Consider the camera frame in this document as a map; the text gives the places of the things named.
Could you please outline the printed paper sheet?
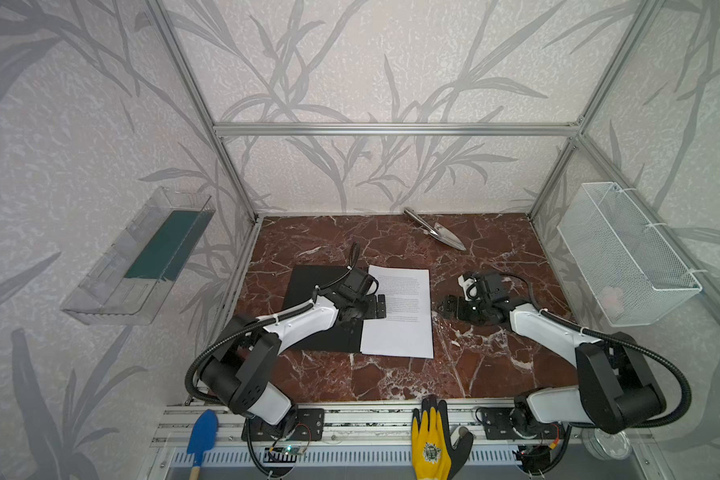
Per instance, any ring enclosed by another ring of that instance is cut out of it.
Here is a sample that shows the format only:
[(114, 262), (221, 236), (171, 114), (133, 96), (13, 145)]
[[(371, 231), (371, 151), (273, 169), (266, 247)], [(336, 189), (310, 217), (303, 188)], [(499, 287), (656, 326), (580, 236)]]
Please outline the printed paper sheet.
[(386, 317), (365, 320), (364, 355), (434, 358), (429, 271), (370, 266), (386, 300)]

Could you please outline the black file folder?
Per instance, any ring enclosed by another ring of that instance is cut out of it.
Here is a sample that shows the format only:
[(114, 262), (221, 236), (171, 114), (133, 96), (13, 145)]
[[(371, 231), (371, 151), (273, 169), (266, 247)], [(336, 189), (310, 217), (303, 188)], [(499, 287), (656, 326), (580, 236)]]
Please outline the black file folder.
[(273, 330), (281, 350), (358, 353), (365, 320), (341, 324), (335, 291), (352, 268), (296, 266)]

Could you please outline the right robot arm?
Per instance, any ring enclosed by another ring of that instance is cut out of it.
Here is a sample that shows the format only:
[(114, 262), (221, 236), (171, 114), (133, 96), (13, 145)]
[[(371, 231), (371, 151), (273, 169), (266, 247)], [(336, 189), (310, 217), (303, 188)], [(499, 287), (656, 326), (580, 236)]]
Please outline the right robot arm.
[(445, 296), (437, 311), (445, 319), (498, 326), (531, 339), (575, 368), (576, 385), (515, 398), (512, 422), (518, 434), (552, 423), (617, 434), (665, 426), (687, 412), (688, 382), (671, 362), (622, 332), (605, 334), (552, 313), (534, 293), (511, 294), (508, 277), (467, 272), (458, 279), (462, 295)]

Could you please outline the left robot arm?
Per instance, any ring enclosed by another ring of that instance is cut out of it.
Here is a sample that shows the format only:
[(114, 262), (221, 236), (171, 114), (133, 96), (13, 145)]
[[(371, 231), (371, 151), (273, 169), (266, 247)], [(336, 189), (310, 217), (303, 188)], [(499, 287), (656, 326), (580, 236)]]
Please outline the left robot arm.
[(329, 284), (314, 286), (304, 302), (291, 308), (258, 317), (234, 316), (188, 368), (188, 393), (248, 419), (290, 429), (297, 407), (271, 383), (278, 357), (336, 325), (385, 318), (386, 301), (378, 287), (378, 280), (368, 272), (349, 267)]

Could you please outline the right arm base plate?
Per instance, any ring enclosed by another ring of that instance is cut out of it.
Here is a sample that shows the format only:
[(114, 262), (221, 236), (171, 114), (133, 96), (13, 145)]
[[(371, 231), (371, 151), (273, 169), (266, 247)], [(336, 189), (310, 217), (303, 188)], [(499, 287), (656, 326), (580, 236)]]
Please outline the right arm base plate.
[(519, 407), (478, 407), (476, 420), (488, 440), (552, 441), (559, 437), (555, 423), (540, 423)]

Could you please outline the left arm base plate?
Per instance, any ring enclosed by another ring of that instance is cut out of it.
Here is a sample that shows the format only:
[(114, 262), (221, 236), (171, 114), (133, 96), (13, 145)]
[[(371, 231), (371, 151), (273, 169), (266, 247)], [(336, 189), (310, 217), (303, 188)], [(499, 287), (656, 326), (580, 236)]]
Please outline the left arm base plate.
[(278, 423), (272, 425), (260, 417), (247, 419), (241, 434), (243, 441), (274, 440), (320, 441), (325, 425), (325, 410), (293, 406)]

